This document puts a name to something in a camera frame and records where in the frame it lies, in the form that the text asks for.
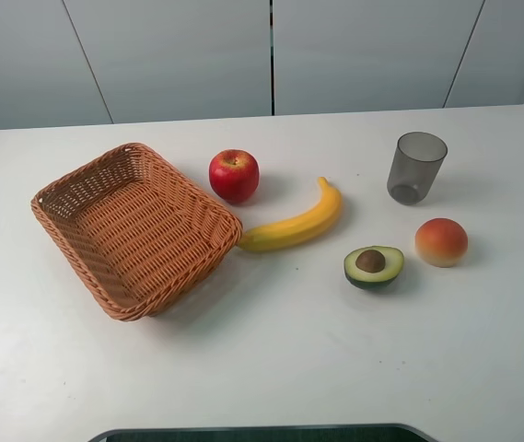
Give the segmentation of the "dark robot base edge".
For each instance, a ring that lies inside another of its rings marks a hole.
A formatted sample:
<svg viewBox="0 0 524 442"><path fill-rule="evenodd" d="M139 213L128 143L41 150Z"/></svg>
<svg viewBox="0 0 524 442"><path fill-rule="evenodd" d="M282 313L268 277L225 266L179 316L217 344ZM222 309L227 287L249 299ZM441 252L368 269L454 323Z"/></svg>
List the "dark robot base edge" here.
<svg viewBox="0 0 524 442"><path fill-rule="evenodd" d="M407 425L287 425L168 429L116 429L91 441L435 441Z"/></svg>

